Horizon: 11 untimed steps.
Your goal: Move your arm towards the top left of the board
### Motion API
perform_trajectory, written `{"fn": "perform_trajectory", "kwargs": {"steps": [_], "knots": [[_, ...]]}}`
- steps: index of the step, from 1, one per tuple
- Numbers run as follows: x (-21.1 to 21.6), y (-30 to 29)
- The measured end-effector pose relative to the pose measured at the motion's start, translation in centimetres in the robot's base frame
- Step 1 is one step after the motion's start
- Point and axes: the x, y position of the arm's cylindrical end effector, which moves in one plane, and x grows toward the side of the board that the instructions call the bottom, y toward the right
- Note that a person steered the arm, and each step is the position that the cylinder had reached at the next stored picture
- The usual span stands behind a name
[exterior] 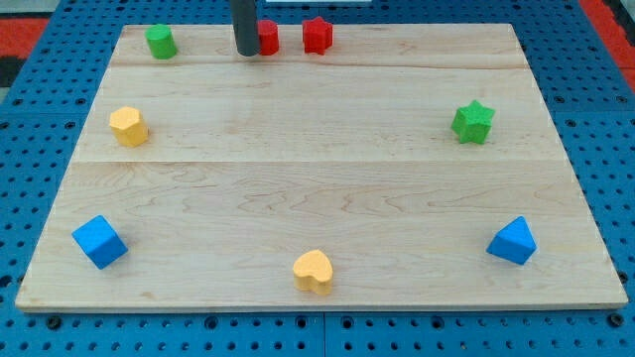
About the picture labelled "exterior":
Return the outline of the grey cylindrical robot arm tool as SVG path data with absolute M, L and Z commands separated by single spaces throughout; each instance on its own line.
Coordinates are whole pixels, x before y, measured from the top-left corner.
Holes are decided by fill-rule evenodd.
M 234 40 L 238 53 L 253 57 L 260 53 L 255 0 L 229 0 Z

